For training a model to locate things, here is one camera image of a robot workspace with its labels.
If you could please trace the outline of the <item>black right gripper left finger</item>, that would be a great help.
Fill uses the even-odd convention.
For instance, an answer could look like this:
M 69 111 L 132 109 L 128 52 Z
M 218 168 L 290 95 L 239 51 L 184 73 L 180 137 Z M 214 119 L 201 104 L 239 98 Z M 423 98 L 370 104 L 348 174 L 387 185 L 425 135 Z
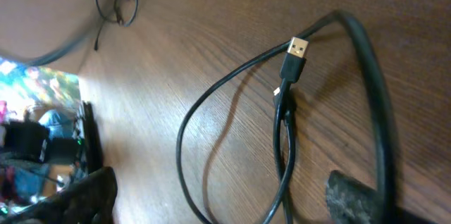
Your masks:
M 117 193 L 113 168 L 103 167 L 2 223 L 109 224 Z

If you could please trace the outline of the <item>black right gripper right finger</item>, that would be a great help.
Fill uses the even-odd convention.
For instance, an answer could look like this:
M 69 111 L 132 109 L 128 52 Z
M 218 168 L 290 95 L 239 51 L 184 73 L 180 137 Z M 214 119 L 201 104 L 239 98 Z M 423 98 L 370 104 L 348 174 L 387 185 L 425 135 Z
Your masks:
M 330 173 L 326 205 L 334 223 L 433 224 L 395 204 L 378 203 L 379 192 L 339 170 Z

